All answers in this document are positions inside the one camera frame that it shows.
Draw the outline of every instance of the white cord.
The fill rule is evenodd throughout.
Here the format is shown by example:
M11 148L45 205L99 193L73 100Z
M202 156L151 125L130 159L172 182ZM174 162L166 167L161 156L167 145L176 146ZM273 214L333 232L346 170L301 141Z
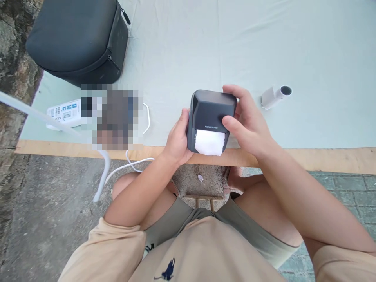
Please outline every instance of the white cord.
M17 110L20 110L28 115L32 115L46 123L49 123L51 125L53 125L54 127L66 132L66 133L69 133L73 136L76 136L80 139L80 141L86 141L85 140L85 137L80 134L79 132L77 132L76 130L70 128L70 127L67 127L63 124L61 124L60 122L58 122L57 120L53 119L52 117L44 114L44 113L41 113L39 112L38 110L32 108L31 106L25 104L24 102L16 99L16 98L13 98L12 96L9 96L7 94L5 94L4 92L0 91L0 101L13 107L13 108L16 108ZM143 103L144 106L146 106L146 109L147 109L147 114L148 114L148 127L146 128L146 130L144 131L144 134L146 131L148 131L149 127L150 127L150 113L149 113L149 107L147 104ZM105 167L103 169L103 173L102 173L102 177L101 177L101 180L99 182L99 186L98 186L98 189L97 189L97 192L94 196L94 199L93 199L93 202L97 202L99 201L99 197L101 196L102 194L102 191L103 191L103 187L105 186L105 184L108 182L108 180L111 178L111 176L117 172L118 170L120 169L123 169L123 168L126 168L128 166L131 166L135 171L138 171L138 172L141 172L140 170L137 170L134 168L133 164L138 164L138 163L141 163L141 162L144 162L144 161L151 161L151 160L154 160L154 158L147 158L147 159L143 159L141 161L137 161L137 162L134 162L134 163L131 163L129 158L128 158L128 151L125 152L125 156L129 162L129 164L126 164L124 166L121 166L117 169L115 169L114 171L112 171L110 173L109 176L107 176L108 174L108 171L110 170L110 164L111 164L111 158L110 158L110 155L108 154L107 151L98 151L104 158L105 160Z
M145 103L144 103L144 106L146 107L147 114L148 114L148 127L145 129L145 131L144 131L143 134L145 134L146 131L148 131L148 129L149 129L149 127L150 127L150 112L149 112L149 107L148 107L148 105L145 104ZM119 168L113 170L113 171L107 176L104 185L106 185L106 183L110 180L111 176L113 176L115 172L117 172L117 171L119 171L119 170L121 170L121 169L123 169L123 168L126 168L126 167L128 167L128 166L131 166L135 171L137 171L137 172L142 172L142 170L138 170L138 169L136 169L136 168L134 167L134 165L135 165L135 164L138 164L138 163L142 163L142 162L144 162L144 161L154 161L154 158L147 158L147 159L143 159L143 160L136 161L136 162L132 163L132 162L130 161L129 157L128 157L128 150L125 151L125 157L127 158L127 161L128 161L129 164L123 165L123 166L121 166L121 167L119 167Z

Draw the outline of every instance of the pixelated area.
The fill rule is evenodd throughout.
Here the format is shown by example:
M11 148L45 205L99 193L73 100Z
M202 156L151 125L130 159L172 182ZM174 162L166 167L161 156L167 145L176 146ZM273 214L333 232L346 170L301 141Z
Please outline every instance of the pixelated area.
M121 90L118 85L83 85L81 103L81 129L92 131L93 150L142 148L147 124L139 124L147 113L139 91Z

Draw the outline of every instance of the knee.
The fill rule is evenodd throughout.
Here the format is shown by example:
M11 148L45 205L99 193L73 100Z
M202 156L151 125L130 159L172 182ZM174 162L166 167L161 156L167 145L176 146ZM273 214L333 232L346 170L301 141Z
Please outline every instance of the knee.
M138 175L139 172L130 172L121 176L112 188L112 199L114 200Z

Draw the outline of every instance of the black bag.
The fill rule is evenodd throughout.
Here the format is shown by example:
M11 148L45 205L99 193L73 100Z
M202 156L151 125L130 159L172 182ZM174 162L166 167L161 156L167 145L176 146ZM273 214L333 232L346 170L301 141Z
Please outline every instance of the black bag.
M78 87L121 75L128 29L117 0L45 0L26 41L44 70Z

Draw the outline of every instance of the white cylinder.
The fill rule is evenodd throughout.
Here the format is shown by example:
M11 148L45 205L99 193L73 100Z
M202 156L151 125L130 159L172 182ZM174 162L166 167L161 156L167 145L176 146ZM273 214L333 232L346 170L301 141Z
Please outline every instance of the white cylinder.
M281 102L284 98L291 96L293 90L290 86L283 85L276 91L273 87L266 90L261 97L261 104L265 110L269 110Z

